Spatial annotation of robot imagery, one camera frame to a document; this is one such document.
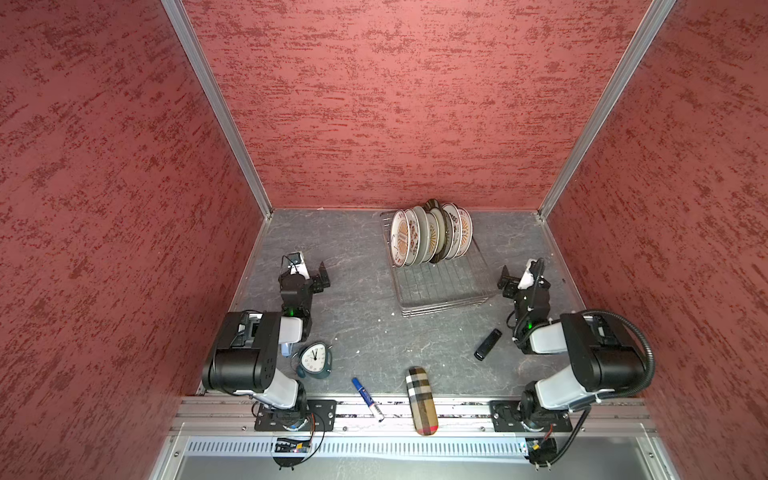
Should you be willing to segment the white grey line plate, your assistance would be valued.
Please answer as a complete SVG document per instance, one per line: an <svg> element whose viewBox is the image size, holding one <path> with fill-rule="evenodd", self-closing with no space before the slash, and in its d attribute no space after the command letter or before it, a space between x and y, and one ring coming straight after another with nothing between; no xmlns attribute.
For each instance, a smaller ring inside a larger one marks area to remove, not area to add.
<svg viewBox="0 0 768 480"><path fill-rule="evenodd" d="M416 263L430 262L437 253L439 229L435 215L424 207L415 206L413 211L419 225L419 248Z"/></svg>

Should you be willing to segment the white plate red characters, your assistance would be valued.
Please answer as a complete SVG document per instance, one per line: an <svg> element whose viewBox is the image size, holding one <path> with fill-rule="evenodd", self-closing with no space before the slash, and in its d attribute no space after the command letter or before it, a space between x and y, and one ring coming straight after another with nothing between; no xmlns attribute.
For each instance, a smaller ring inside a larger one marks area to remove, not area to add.
<svg viewBox="0 0 768 480"><path fill-rule="evenodd" d="M466 252L468 251L471 245L472 235L473 235L473 224L472 224L471 216L464 208L459 207L458 213L461 220L462 231L461 231L461 243L460 243L460 248L457 251L457 256L462 257L466 254Z"/></svg>

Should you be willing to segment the dark rimmed cream plate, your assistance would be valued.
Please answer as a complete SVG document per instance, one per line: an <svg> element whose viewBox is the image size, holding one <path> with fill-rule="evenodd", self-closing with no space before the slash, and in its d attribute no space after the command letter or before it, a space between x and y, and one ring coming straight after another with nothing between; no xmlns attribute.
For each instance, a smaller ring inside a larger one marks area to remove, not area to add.
<svg viewBox="0 0 768 480"><path fill-rule="evenodd" d="M431 263L437 264L447 257L452 241L452 224L447 212L437 199L429 199L425 203L425 207L437 222L437 247L435 254L430 259Z"/></svg>

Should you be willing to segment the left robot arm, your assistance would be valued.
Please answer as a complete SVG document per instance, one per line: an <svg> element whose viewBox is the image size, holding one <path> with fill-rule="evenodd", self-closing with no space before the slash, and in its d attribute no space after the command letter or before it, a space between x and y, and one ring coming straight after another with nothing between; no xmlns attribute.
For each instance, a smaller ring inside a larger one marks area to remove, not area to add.
<svg viewBox="0 0 768 480"><path fill-rule="evenodd" d="M282 307L279 311L229 312L202 368L205 389L231 396L251 397L282 415L286 421L308 416L301 382L277 369L284 345L306 341L312 328L313 296L331 286L324 265L316 273L302 273L290 264L278 277Z"/></svg>

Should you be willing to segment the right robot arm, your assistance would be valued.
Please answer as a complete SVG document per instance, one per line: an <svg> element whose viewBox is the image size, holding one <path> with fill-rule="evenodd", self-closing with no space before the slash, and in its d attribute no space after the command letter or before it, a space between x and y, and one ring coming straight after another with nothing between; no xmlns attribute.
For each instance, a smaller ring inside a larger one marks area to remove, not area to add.
<svg viewBox="0 0 768 480"><path fill-rule="evenodd" d="M565 354L569 364L529 383L513 418L530 430L604 400L631 397L652 383L656 362L649 341L627 318L600 309L550 316L550 282L543 259L527 263L522 276L504 267L497 286L513 301L506 325L527 355Z"/></svg>

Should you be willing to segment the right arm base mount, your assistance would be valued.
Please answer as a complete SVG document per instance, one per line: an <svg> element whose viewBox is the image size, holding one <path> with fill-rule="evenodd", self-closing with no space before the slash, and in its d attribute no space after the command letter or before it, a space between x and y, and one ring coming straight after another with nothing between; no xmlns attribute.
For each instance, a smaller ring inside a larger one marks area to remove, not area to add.
<svg viewBox="0 0 768 480"><path fill-rule="evenodd" d="M489 410L495 432L543 435L573 429L567 411L546 410L536 402L521 406L519 400L492 400Z"/></svg>

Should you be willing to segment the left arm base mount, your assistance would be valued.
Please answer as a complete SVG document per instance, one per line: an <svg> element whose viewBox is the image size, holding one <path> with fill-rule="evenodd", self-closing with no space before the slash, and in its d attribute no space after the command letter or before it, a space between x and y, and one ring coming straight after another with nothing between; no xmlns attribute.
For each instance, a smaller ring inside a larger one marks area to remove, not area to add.
<svg viewBox="0 0 768 480"><path fill-rule="evenodd" d="M254 419L257 432L330 432L334 429L338 402L309 399L291 409L260 405Z"/></svg>

